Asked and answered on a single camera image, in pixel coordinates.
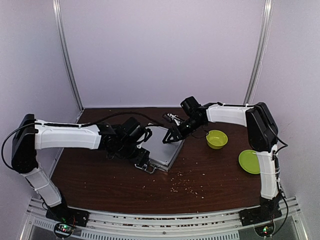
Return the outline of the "aluminium poker case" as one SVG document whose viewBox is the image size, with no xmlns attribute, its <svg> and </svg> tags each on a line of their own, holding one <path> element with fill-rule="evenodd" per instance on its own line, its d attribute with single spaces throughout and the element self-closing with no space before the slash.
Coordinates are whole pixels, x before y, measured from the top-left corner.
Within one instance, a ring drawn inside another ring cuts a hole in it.
<svg viewBox="0 0 320 240">
<path fill-rule="evenodd" d="M 183 147 L 184 140 L 163 143 L 163 138 L 168 131 L 167 128 L 149 123 L 146 129 L 150 129 L 152 135 L 146 142 L 138 144 L 137 147 L 148 150 L 149 157 L 145 162 L 135 163 L 134 165 L 149 174 L 153 174 L 156 170 L 168 173 Z"/>
</svg>

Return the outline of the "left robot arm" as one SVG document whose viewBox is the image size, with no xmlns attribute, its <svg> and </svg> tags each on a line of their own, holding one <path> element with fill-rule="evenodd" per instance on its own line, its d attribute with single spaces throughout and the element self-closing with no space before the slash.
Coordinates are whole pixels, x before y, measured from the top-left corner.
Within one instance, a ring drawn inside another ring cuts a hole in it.
<svg viewBox="0 0 320 240">
<path fill-rule="evenodd" d="M 4 155 L 5 144 L 12 138 L 11 162 L 5 161 L 4 165 L 24 176 L 49 212 L 59 221 L 67 222 L 72 218 L 72 211 L 37 161 L 37 151 L 53 148 L 99 150 L 109 157 L 127 159 L 136 167 L 145 168 L 150 152 L 142 148 L 142 144 L 152 135 L 152 130 L 134 117 L 123 124 L 110 125 L 102 120 L 83 124 L 48 122 L 27 114 L 20 126 L 5 138 L 0 154 Z"/>
</svg>

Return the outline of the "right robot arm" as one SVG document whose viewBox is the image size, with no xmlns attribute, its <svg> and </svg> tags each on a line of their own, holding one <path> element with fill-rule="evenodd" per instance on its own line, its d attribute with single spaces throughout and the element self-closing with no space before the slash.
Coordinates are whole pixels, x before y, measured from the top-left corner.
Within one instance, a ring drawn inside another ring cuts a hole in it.
<svg viewBox="0 0 320 240">
<path fill-rule="evenodd" d="M 164 115 L 175 123 L 168 129 L 162 142 L 175 143 L 184 140 L 199 127 L 207 123 L 228 123 L 247 128 L 248 142 L 256 152 L 260 168 L 260 206 L 255 216 L 266 221 L 273 217 L 282 197 L 280 192 L 280 165 L 278 153 L 281 142 L 277 124 L 264 102 L 254 105 L 234 105 L 221 102 L 209 102 L 201 105 L 190 96 L 181 102 L 181 107 L 189 117 L 186 120 L 167 113 Z"/>
</svg>

